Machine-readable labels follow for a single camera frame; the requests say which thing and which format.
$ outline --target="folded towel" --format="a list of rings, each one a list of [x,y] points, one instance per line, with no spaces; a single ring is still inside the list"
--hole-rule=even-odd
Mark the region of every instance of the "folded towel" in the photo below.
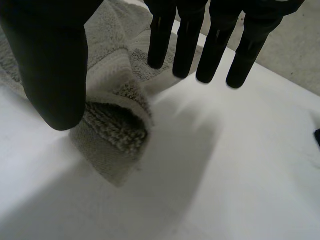
[[[89,47],[86,110],[70,131],[73,144],[111,184],[119,187],[151,136],[148,97],[179,82],[172,74],[177,36],[163,67],[147,65],[151,14],[121,0],[105,1],[86,23]],[[197,69],[201,48],[191,72]],[[0,28],[0,81],[26,98],[19,69]]]

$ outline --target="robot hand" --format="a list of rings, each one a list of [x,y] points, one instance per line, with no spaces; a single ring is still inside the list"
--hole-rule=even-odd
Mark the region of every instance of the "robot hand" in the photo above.
[[[238,17],[245,12],[244,32],[226,82],[238,89],[255,63],[268,35],[284,16],[296,12],[305,0],[211,0],[211,27],[206,38],[196,78],[202,83],[213,79]],[[188,76],[195,55],[208,0],[144,0],[153,14],[148,64],[162,67],[167,54],[176,9],[181,17],[173,74]]]

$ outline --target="gray floor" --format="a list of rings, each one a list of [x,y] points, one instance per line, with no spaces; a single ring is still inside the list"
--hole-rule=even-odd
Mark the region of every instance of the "gray floor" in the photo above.
[[[236,50],[243,32],[244,14],[228,47]],[[202,33],[210,29],[209,11]],[[286,16],[270,34],[257,62],[286,79],[320,96],[320,1],[306,0],[294,14]]]

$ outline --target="terry cloth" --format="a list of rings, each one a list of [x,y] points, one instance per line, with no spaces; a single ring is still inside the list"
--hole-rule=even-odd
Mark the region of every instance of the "terry cloth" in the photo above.
[[[102,3],[86,23],[89,48],[86,110],[70,138],[85,159],[119,187],[141,159],[152,133],[149,97],[179,82],[172,74],[173,34],[161,69],[148,66],[152,15],[122,0]],[[202,49],[194,57],[197,69]],[[19,69],[0,28],[0,81],[27,98]]]

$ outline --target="white table surface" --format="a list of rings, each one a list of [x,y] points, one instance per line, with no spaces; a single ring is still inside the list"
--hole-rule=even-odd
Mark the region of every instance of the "white table surface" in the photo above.
[[[211,84],[192,75],[154,100],[140,171],[119,189],[0,86],[0,239],[318,240],[320,97],[257,64],[232,90],[234,55]]]

